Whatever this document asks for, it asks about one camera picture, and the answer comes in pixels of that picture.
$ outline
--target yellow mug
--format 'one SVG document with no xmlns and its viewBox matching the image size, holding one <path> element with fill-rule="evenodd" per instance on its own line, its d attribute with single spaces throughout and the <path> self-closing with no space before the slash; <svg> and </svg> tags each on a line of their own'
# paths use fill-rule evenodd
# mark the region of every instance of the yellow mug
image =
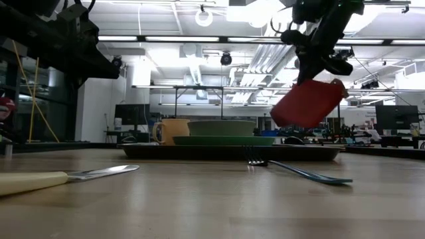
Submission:
<svg viewBox="0 0 425 239">
<path fill-rule="evenodd" d="M 189 136 L 188 119 L 163 119 L 161 123 L 153 125 L 153 139 L 164 145 L 174 145 L 174 136 Z M 157 138 L 157 128 L 162 127 L 162 141 Z"/>
</svg>

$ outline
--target wooden table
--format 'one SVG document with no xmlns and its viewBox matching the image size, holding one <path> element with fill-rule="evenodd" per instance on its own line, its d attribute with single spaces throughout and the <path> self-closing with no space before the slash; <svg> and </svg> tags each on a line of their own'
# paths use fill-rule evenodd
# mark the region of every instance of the wooden table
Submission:
<svg viewBox="0 0 425 239">
<path fill-rule="evenodd" d="M 141 169 L 0 199 L 0 238 L 423 238 L 425 164 L 340 154 L 291 165 L 352 186 L 242 162 L 134 161 L 120 150 L 15 155 L 3 171 Z"/>
</svg>

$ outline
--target knife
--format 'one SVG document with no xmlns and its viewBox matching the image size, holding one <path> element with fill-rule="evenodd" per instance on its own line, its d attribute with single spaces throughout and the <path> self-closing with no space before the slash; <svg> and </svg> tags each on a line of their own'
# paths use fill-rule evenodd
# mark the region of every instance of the knife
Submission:
<svg viewBox="0 0 425 239">
<path fill-rule="evenodd" d="M 64 183 L 87 181 L 118 173 L 127 173 L 138 168 L 139 165 L 122 165 L 72 173 L 0 173 L 0 196 L 43 189 Z"/>
</svg>

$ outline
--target cup handle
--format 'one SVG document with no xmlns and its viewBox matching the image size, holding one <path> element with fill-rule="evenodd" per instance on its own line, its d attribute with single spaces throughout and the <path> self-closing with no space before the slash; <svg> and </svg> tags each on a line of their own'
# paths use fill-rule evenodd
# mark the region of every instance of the cup handle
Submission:
<svg viewBox="0 0 425 239">
<path fill-rule="evenodd" d="M 153 125 L 152 136 L 153 136 L 153 140 L 155 140 L 156 142 L 158 142 L 158 143 L 165 143 L 165 140 L 164 141 L 160 141 L 157 138 L 157 128 L 158 128 L 158 126 L 161 126 L 161 125 L 165 127 L 165 125 L 163 123 L 155 123 Z"/>
</svg>

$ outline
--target monitor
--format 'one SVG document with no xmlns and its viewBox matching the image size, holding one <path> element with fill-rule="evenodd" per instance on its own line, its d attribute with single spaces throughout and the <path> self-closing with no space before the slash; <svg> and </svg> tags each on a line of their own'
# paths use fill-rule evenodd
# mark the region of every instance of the monitor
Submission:
<svg viewBox="0 0 425 239">
<path fill-rule="evenodd" d="M 149 116 L 149 104 L 118 104 L 115 106 L 115 118 L 122 118 L 122 125 L 146 125 Z"/>
<path fill-rule="evenodd" d="M 410 129 L 413 123 L 419 123 L 418 106 L 375 106 L 377 128 Z"/>
</svg>

